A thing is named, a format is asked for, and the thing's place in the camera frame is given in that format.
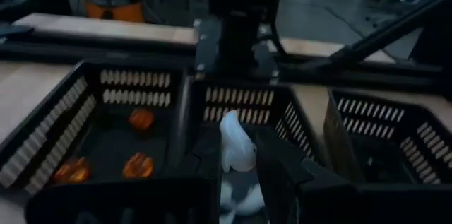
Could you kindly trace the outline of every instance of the black plastic crate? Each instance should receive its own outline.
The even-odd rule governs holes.
[[[270,133],[323,165],[312,128],[290,87],[195,81],[189,104],[189,142],[206,135],[220,140],[221,119],[228,111],[237,110],[251,140],[255,131]]]
[[[177,122],[185,73],[121,61],[82,62],[0,145],[0,183],[31,194],[49,183],[65,160],[85,156],[93,169],[89,181],[122,179],[136,152],[154,159],[154,177],[178,154]],[[139,133],[129,124],[137,107],[155,115]]]
[[[324,132],[334,170],[353,182],[452,182],[451,134],[419,105],[330,90]]]

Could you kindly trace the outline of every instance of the orange object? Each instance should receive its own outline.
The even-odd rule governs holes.
[[[137,153],[127,161],[122,175],[124,178],[148,178],[154,171],[154,161],[143,153]]]
[[[64,163],[54,175],[58,183],[79,183],[90,176],[90,167],[85,157]]]
[[[154,114],[144,108],[137,108],[130,115],[129,122],[135,129],[146,130],[154,122]]]

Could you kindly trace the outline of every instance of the gray floor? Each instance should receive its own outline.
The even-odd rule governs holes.
[[[83,5],[70,0],[74,10],[83,14]],[[364,20],[374,8],[367,0],[280,0],[277,27],[283,37],[352,44],[375,29]],[[191,25],[185,0],[163,0],[156,13],[170,25]],[[196,17],[207,14],[205,4],[196,9]],[[407,59],[419,30],[385,48],[396,59]]]

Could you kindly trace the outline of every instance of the wooden countertop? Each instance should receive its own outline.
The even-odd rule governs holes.
[[[162,40],[168,42],[196,43],[191,28],[173,28],[161,25],[141,25],[109,20],[93,20],[66,16],[33,14],[16,22],[31,25],[36,31],[66,33],[74,35],[103,35],[141,40]],[[340,49],[341,44],[310,40],[283,39],[285,49],[291,53],[328,56]],[[392,58],[380,51],[368,58],[369,61],[394,63]],[[0,63],[0,138],[5,138],[38,102],[71,70],[69,66],[31,64],[18,62]],[[293,85],[299,101],[317,134],[323,141],[328,92],[325,86]],[[452,106],[443,98],[431,95],[407,94],[356,90],[390,100],[424,105],[430,109],[451,130]],[[24,223],[22,208],[0,198],[0,218],[9,219],[10,224]]]

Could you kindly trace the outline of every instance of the wooden table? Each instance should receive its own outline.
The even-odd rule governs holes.
[[[142,25],[109,20],[95,20],[66,16],[33,14],[16,22],[29,25],[36,31],[88,36],[110,36],[140,40],[162,40],[196,44],[196,33],[191,28],[161,25]],[[282,39],[285,49],[294,54],[326,57],[343,45],[311,40]],[[394,63],[382,51],[367,61]],[[0,138],[5,138],[43,97],[71,70],[69,66],[16,62],[0,63]],[[323,122],[328,103],[327,87],[293,85],[299,101],[311,122],[319,143],[324,146]],[[420,94],[356,90],[390,100],[421,104],[430,109],[449,130],[452,128],[452,106],[445,99]],[[22,207],[0,199],[0,219],[6,223],[24,223]]]

